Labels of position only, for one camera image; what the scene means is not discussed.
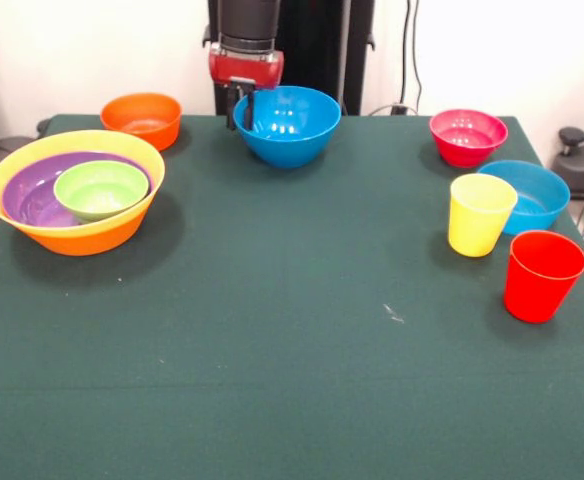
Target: blue bowl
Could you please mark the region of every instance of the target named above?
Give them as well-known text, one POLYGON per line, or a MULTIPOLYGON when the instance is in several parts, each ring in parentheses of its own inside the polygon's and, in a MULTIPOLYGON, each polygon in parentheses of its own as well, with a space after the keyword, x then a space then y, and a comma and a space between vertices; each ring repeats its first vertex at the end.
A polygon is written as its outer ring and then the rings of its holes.
POLYGON ((503 229, 510 235, 548 229, 570 201, 570 189, 563 179, 533 163, 502 160, 488 163, 478 172, 502 178, 519 195, 503 229))
POLYGON ((263 161, 295 168, 314 160, 332 137, 341 108, 323 92, 304 87, 277 87, 254 93, 254 125, 243 127, 247 98, 234 107, 243 140, 263 161))

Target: yellow bowl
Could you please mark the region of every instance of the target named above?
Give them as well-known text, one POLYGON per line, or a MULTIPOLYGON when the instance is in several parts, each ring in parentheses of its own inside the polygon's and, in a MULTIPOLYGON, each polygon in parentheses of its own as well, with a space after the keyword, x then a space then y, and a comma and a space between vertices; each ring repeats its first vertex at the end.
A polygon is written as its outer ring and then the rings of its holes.
POLYGON ((105 130, 52 135, 16 150, 0 163, 0 219, 56 253, 80 256, 105 252, 134 235, 164 177, 165 164, 161 154, 148 142, 135 136, 105 130), (22 169, 53 155, 86 151, 113 153, 132 160, 150 176, 152 191, 142 201, 118 215, 75 227, 35 227, 17 222, 5 214, 3 190, 22 169))

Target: bowl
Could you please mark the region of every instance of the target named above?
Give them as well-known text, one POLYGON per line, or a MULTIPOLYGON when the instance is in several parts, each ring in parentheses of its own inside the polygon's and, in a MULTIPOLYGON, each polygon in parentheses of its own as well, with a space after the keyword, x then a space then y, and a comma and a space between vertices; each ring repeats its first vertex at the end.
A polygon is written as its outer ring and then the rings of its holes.
POLYGON ((138 168, 96 160, 69 168, 54 182, 54 196, 81 222, 96 222, 127 210, 148 193, 148 178, 138 168))
POLYGON ((5 214, 12 220, 34 227, 72 227, 79 225, 72 212, 54 196, 54 182, 68 168, 94 160, 113 160, 134 165, 133 161, 103 152, 71 152, 53 155, 28 165, 8 182, 3 190, 5 214))
POLYGON ((108 130, 135 135, 162 151, 176 142, 181 126, 181 105, 160 93, 134 93, 116 98, 101 111, 108 130))
POLYGON ((165 164, 161 154, 148 142, 132 135, 104 130, 82 130, 60 133, 16 150, 0 163, 0 219, 56 253, 93 255, 111 250, 137 231, 150 204, 163 183, 165 164), (72 152, 103 152, 125 157, 148 174, 152 189, 132 208, 117 215, 85 225, 40 227, 13 220, 6 215, 1 202, 3 190, 21 170, 45 158, 72 152))
POLYGON ((550 228, 570 201, 565 181, 540 165, 501 160, 483 165, 479 173, 499 177, 517 191, 519 200, 503 229, 510 235, 550 228))
POLYGON ((476 110, 448 110, 430 119, 430 132, 439 153, 454 167, 473 168, 508 138, 500 119, 476 110))
POLYGON ((243 140, 264 162, 279 168, 314 160, 341 120, 341 108, 332 97, 305 87, 255 92, 252 130, 243 126, 246 106, 243 97, 234 107, 234 123, 243 140))

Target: green bowl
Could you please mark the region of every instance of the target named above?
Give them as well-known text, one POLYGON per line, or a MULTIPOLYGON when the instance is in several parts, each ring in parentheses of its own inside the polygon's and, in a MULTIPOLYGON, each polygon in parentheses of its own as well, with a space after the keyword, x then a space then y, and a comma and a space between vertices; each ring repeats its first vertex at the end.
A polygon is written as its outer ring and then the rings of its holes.
POLYGON ((54 182, 54 196, 83 223, 111 217, 140 202, 148 178, 138 168, 113 160, 95 160, 67 169, 54 182))

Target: pink bowl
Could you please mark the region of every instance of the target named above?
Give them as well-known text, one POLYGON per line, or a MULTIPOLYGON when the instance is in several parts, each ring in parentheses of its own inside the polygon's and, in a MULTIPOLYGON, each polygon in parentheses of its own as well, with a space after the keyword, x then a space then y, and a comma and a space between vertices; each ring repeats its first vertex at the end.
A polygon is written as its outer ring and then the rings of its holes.
POLYGON ((508 127, 476 110, 448 110, 430 119, 430 132, 439 153, 455 167, 483 163, 508 138, 508 127))

